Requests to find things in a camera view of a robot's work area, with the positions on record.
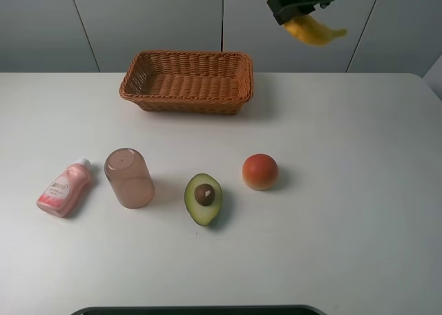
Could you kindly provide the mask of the pink detergent bottle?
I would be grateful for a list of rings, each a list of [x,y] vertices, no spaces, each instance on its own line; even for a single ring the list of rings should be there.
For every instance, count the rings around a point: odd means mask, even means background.
[[[81,158],[68,166],[36,201],[46,213],[60,218],[66,217],[78,204],[92,182],[91,163]]]

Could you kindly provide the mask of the translucent pink plastic cup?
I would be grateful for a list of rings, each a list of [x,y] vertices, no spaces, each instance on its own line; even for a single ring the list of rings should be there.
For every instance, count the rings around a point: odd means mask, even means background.
[[[113,151],[105,161],[104,172],[123,207],[139,209],[153,199],[155,186],[143,156],[135,149]]]

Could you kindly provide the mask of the red orange tomato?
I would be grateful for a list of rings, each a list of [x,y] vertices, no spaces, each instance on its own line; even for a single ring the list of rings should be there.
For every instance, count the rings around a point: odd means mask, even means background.
[[[269,155],[258,153],[248,157],[242,165],[242,179],[251,189],[264,191],[278,180],[278,165]]]

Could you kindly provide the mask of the black tray edge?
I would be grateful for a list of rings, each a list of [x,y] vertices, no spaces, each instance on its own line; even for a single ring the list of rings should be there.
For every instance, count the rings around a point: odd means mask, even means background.
[[[149,307],[87,307],[73,314],[311,314],[325,313],[308,305],[238,305],[238,306],[149,306]]]

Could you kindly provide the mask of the yellow banana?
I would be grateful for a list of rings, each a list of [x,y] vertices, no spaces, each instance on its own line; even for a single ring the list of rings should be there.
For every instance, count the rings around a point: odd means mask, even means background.
[[[302,17],[296,17],[280,26],[297,40],[311,46],[325,46],[347,34],[346,29],[334,30],[317,22],[311,13]]]

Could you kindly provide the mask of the halved avocado with pit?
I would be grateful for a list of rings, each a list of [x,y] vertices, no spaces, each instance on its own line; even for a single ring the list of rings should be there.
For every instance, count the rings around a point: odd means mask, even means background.
[[[199,173],[189,180],[184,190],[184,203],[196,224],[208,226],[222,208],[222,188],[210,175]]]

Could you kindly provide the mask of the brown wicker basket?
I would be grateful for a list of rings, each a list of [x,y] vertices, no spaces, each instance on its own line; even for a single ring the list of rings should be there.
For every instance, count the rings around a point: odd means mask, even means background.
[[[253,63],[242,52],[145,50],[120,97],[148,112],[236,115],[253,97]]]

